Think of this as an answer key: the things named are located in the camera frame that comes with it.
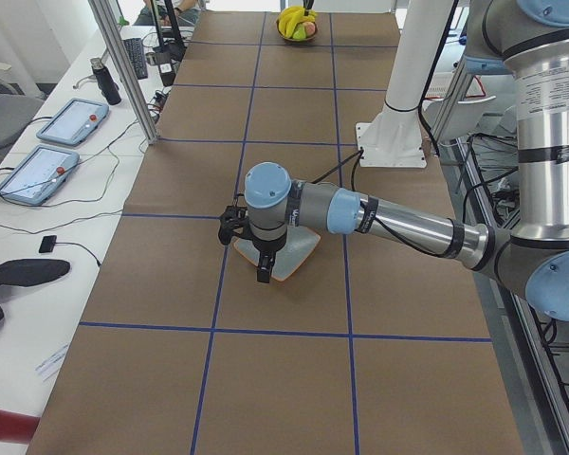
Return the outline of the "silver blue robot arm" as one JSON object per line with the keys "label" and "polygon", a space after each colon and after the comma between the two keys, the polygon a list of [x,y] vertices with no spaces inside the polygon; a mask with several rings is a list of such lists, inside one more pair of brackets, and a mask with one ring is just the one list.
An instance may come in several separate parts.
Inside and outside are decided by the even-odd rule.
{"label": "silver blue robot arm", "polygon": [[511,230],[469,226],[343,188],[254,166],[246,205],[222,216],[242,226],[267,282],[289,227],[389,238],[482,273],[545,315],[569,321],[569,1],[476,1],[470,57],[499,61],[516,86],[520,220]]}

